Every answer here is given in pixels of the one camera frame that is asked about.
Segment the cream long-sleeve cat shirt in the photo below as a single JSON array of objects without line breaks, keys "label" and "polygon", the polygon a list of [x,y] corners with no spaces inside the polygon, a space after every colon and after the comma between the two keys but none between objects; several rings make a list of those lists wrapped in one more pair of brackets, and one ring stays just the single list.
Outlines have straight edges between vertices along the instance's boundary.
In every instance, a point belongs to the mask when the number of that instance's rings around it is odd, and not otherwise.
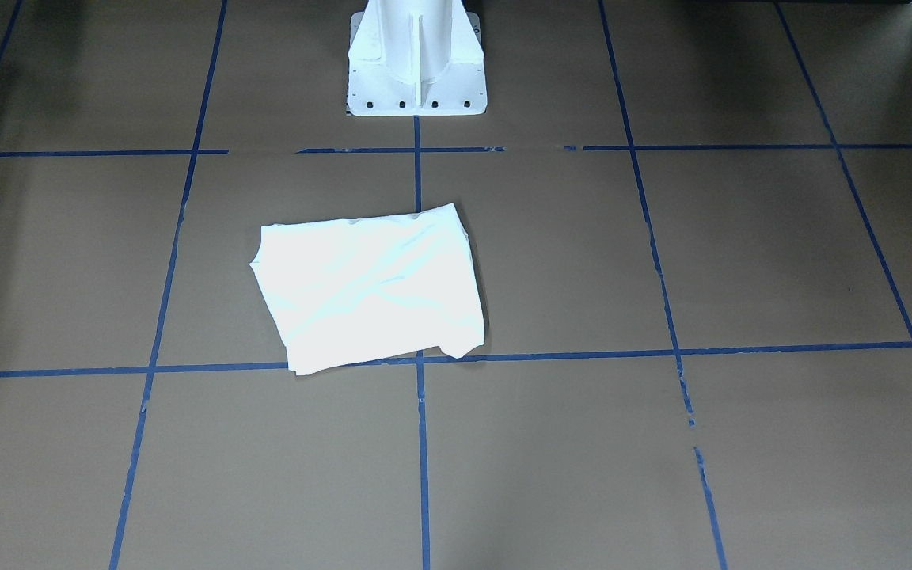
[{"label": "cream long-sleeve cat shirt", "polygon": [[458,209],[264,225],[250,262],[290,371],[485,343],[485,311]]}]

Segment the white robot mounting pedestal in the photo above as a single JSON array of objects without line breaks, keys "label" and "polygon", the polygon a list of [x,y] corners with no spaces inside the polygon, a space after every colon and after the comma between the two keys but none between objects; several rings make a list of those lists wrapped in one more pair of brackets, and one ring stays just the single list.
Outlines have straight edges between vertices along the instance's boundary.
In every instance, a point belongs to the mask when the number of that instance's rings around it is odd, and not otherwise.
[{"label": "white robot mounting pedestal", "polygon": [[358,118],[488,108],[481,18],[464,1],[368,1],[350,18],[345,108]]}]

